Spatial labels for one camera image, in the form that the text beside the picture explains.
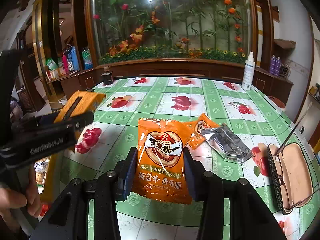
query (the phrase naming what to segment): white spray bottle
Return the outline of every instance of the white spray bottle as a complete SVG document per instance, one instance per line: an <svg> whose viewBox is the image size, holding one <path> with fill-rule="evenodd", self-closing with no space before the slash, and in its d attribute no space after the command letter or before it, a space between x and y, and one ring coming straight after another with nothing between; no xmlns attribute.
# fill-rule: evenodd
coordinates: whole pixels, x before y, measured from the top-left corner
<svg viewBox="0 0 320 240"><path fill-rule="evenodd" d="M248 59L245 61L244 74L241 87L244 90L250 90L253 80L255 62L253 61L253 52L249 52Z"/></svg>

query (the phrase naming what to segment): glass window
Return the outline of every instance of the glass window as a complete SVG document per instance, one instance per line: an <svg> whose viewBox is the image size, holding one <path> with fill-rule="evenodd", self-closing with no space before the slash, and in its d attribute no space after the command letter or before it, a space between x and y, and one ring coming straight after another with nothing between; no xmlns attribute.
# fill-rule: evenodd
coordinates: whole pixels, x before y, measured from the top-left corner
<svg viewBox="0 0 320 240"><path fill-rule="evenodd" d="M247 0L92 0L99 64L190 57L244 63Z"/></svg>

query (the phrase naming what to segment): human hand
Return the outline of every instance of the human hand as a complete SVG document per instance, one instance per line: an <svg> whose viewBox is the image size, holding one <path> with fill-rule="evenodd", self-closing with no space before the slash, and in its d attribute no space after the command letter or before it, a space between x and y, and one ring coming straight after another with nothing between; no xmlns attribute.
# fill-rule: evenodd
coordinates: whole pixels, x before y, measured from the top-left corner
<svg viewBox="0 0 320 240"><path fill-rule="evenodd" d="M38 217L41 210L40 196L36 183L36 171L33 166L29 169L29 185L25 195L9 188L0 188L0 215L8 228L17 232L20 228L18 222L12 217L10 208L20 208L27 206L31 216Z"/></svg>

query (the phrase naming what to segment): orange snack packet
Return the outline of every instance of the orange snack packet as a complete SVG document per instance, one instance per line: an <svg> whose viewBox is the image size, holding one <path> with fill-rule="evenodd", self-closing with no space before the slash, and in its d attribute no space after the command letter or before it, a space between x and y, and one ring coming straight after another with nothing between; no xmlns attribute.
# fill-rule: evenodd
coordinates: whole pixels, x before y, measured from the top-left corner
<svg viewBox="0 0 320 240"><path fill-rule="evenodd" d="M189 145L193 150L205 141L205 138L201 134L203 129L219 127L219 125L211 121L205 113L202 113L197 121L188 122L186 124L188 124L193 131L189 140Z"/></svg>
<svg viewBox="0 0 320 240"><path fill-rule="evenodd" d="M190 204L183 147L192 129L175 120L139 119L138 162L132 191L158 201Z"/></svg>

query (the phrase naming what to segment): silver foil packet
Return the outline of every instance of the silver foil packet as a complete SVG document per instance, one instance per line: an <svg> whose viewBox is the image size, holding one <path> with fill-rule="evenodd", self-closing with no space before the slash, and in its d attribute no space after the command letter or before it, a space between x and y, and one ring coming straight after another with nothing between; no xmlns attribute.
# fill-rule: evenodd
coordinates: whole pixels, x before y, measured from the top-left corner
<svg viewBox="0 0 320 240"><path fill-rule="evenodd" d="M225 161L244 163L252 157L249 148L225 124L217 128L204 129L201 134Z"/></svg>

